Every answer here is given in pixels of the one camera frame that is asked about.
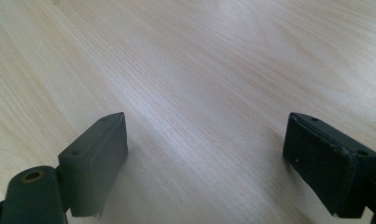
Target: black bracket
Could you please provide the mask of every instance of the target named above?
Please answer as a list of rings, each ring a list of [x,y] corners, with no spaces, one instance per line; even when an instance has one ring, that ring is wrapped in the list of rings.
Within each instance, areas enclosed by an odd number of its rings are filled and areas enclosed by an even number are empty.
[[[284,158],[313,189],[330,214],[376,223],[376,152],[324,121],[291,113]]]
[[[59,155],[54,169],[38,166],[15,175],[0,202],[0,223],[67,223],[100,216],[128,155],[124,113],[96,121]]]

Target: screw hole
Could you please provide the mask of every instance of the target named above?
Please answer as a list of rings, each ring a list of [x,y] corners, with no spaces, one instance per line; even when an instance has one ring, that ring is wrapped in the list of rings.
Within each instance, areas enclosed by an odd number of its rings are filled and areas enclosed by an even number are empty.
[[[28,173],[24,175],[21,179],[21,182],[23,183],[32,183],[38,179],[40,179],[45,173],[43,171],[32,171],[31,173]]]
[[[368,156],[369,155],[368,152],[362,151],[362,150],[358,150],[357,153],[358,153],[359,156]]]
[[[78,155],[80,155],[81,153],[82,153],[81,150],[74,150],[74,151],[71,152],[71,155],[73,155],[73,156],[78,156]]]

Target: light wood surface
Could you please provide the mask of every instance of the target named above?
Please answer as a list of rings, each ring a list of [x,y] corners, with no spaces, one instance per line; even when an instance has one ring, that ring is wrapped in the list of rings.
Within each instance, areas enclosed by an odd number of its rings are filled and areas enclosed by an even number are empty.
[[[282,160],[289,112],[376,150],[376,1],[0,0],[0,201],[20,171],[124,111],[100,220],[332,217]]]

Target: metal grommet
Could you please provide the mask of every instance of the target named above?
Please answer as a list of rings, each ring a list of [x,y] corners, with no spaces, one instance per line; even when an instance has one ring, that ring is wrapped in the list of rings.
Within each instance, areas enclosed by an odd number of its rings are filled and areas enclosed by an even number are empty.
[[[24,175],[22,178],[21,178],[21,182],[24,183],[24,184],[29,184],[29,183],[33,183],[35,182],[36,180],[42,178],[42,176],[45,174],[45,172],[41,171],[41,170],[33,170],[31,171],[30,173]]]

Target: wooden table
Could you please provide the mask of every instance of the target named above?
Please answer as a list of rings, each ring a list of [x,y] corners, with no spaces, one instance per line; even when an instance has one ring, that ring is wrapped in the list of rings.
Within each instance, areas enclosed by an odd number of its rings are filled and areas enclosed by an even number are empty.
[[[287,116],[376,150],[376,1],[0,0],[0,201],[124,111],[130,155],[100,220],[332,217],[282,160]]]

